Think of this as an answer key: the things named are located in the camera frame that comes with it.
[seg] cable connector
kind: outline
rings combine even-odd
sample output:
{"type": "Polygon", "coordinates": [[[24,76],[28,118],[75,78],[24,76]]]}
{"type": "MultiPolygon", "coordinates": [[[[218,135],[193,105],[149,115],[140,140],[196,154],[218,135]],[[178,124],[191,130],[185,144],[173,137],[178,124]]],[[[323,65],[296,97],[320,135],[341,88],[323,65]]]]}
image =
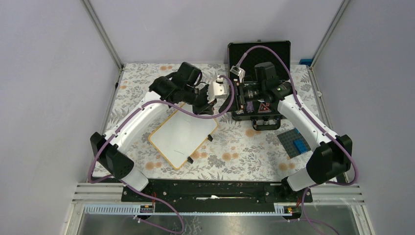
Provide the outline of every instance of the cable connector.
{"type": "Polygon", "coordinates": [[[244,81],[245,70],[241,69],[239,66],[235,66],[235,65],[232,66],[231,73],[238,75],[239,82],[243,82],[244,81]]]}

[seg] table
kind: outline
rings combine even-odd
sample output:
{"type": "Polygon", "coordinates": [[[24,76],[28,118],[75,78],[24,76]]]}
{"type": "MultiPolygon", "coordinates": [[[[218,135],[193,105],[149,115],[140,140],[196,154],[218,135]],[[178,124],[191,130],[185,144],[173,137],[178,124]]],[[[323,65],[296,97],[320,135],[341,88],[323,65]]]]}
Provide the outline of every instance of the table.
{"type": "MultiPolygon", "coordinates": [[[[228,74],[225,64],[194,64],[203,72],[203,81],[212,81],[217,75],[228,74]]],[[[126,64],[119,82],[115,102],[107,129],[122,120],[144,97],[154,79],[176,71],[180,64],[126,64]]],[[[317,116],[319,111],[306,66],[292,65],[291,75],[298,94],[305,105],[317,116]]],[[[224,99],[218,100],[219,110],[224,99]]],[[[311,152],[290,159],[277,135],[293,129],[290,121],[283,119],[276,131],[255,131],[250,121],[236,122],[227,113],[218,118],[218,129],[213,141],[206,141],[192,154],[193,164],[186,163],[179,170],[161,156],[148,141],[149,135],[173,112],[168,110],[156,118],[143,132],[143,136],[131,146],[127,156],[148,178],[280,181],[305,167],[311,152]]],[[[99,163],[93,176],[108,172],[99,163]]]]}

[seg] black base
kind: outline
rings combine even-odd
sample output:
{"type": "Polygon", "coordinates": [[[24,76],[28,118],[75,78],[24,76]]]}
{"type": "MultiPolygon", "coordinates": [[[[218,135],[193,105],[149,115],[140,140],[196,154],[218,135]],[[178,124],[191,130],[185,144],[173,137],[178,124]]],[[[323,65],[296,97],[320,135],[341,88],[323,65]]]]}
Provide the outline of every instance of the black base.
{"type": "MultiPolygon", "coordinates": [[[[288,198],[280,196],[282,187],[278,182],[238,182],[238,181],[199,181],[199,180],[160,180],[149,179],[142,191],[171,204],[178,212],[274,212],[275,202],[296,203],[298,195],[288,198]],[[210,198],[221,199],[197,200],[210,198]]],[[[125,187],[122,202],[151,202],[125,187]]],[[[307,195],[305,202],[312,202],[307,195]]],[[[163,203],[156,202],[155,212],[171,212],[163,203]]]]}

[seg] white wall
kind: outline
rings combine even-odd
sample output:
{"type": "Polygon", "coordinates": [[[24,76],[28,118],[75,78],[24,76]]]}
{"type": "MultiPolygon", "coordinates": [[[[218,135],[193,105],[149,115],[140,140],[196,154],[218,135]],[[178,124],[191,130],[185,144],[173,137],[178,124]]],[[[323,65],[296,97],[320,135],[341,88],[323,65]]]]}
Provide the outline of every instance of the white wall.
{"type": "Polygon", "coordinates": [[[291,41],[312,58],[342,0],[92,0],[124,63],[224,62],[230,42],[291,41]]]}
{"type": "Polygon", "coordinates": [[[0,3],[0,234],[58,234],[117,69],[79,0],[0,3]]]}
{"type": "Polygon", "coordinates": [[[315,71],[377,235],[413,234],[415,1],[352,1],[315,71]]]}

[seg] robotic arm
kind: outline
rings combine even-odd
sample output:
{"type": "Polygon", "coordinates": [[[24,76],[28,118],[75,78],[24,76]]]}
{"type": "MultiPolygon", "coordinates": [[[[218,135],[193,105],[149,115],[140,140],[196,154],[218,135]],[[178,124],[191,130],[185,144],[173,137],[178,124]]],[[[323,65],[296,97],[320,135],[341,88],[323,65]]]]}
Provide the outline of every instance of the robotic arm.
{"type": "MultiPolygon", "coordinates": [[[[243,76],[244,72],[241,70],[231,69],[232,72],[243,76]]],[[[350,160],[328,135],[335,137],[349,154],[352,148],[351,139],[347,135],[338,136],[315,117],[304,106],[301,98],[293,93],[291,83],[279,81],[272,63],[256,65],[255,72],[258,82],[245,86],[239,82],[243,79],[236,81],[232,90],[234,96],[229,95],[219,111],[224,111],[224,107],[229,107],[229,103],[232,103],[232,108],[228,112],[243,109],[248,101],[261,100],[290,120],[304,136],[313,155],[306,168],[282,180],[283,195],[281,196],[292,196],[297,191],[314,184],[322,184],[349,170],[350,160]],[[324,126],[326,131],[323,133],[317,125],[324,126]]],[[[168,108],[166,105],[151,103],[151,101],[165,100],[169,103],[183,101],[193,106],[194,114],[212,115],[216,98],[227,96],[227,92],[221,80],[197,89],[196,86],[201,83],[201,75],[198,68],[184,62],[177,72],[157,78],[150,86],[150,92],[127,117],[104,135],[96,132],[91,136],[91,144],[94,154],[98,157],[97,160],[116,179],[124,181],[138,191],[144,189],[148,179],[134,167],[134,162],[125,154],[141,130],[168,108]]]]}

